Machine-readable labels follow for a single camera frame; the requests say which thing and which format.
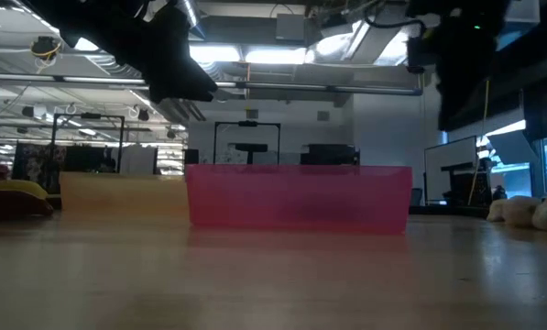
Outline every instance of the whiteboard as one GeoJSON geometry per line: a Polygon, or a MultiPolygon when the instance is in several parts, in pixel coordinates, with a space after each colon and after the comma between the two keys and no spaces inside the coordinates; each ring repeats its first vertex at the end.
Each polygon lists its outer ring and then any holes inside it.
{"type": "Polygon", "coordinates": [[[443,194],[450,192],[449,172],[442,171],[444,166],[472,162],[477,163],[476,137],[468,137],[425,150],[426,161],[426,201],[442,201],[443,194]]]}

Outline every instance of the wooden table surface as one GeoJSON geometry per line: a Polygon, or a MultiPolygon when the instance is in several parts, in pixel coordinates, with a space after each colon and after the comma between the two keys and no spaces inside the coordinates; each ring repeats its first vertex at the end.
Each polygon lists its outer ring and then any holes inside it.
{"type": "Polygon", "coordinates": [[[406,236],[6,222],[0,329],[547,330],[547,233],[451,216],[412,216],[406,236]]]}

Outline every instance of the wall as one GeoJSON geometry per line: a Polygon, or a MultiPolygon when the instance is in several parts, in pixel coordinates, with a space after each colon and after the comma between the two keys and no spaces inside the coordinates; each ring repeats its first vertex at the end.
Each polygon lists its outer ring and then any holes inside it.
{"type": "Polygon", "coordinates": [[[423,188],[424,150],[443,142],[437,129],[440,95],[433,86],[422,97],[354,96],[354,141],[362,165],[410,166],[414,187],[423,188]]]}
{"type": "MultiPolygon", "coordinates": [[[[209,122],[190,123],[188,148],[198,149],[201,160],[212,162],[213,121],[236,122],[246,120],[246,101],[225,104],[198,104],[209,122]]],[[[260,123],[281,123],[281,154],[298,156],[308,144],[353,144],[352,130],[345,122],[344,109],[329,102],[250,101],[249,108],[259,110],[260,123]],[[318,111],[330,112],[329,122],[317,122],[318,111]]],[[[277,151],[278,130],[274,126],[239,127],[220,125],[217,154],[229,151],[230,143],[267,144],[277,151]]]]}

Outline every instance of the yellow pillow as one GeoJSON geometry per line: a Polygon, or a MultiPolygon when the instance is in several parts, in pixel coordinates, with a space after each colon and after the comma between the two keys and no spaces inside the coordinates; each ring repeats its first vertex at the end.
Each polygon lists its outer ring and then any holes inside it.
{"type": "Polygon", "coordinates": [[[28,193],[42,200],[47,198],[47,192],[32,181],[2,180],[0,181],[0,191],[28,193]]]}

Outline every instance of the pink plastic bin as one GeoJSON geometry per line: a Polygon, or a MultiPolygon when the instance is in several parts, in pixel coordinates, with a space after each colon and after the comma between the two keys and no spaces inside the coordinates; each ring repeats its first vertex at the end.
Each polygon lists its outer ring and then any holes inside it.
{"type": "Polygon", "coordinates": [[[411,168],[188,165],[195,226],[402,234],[411,168]]]}

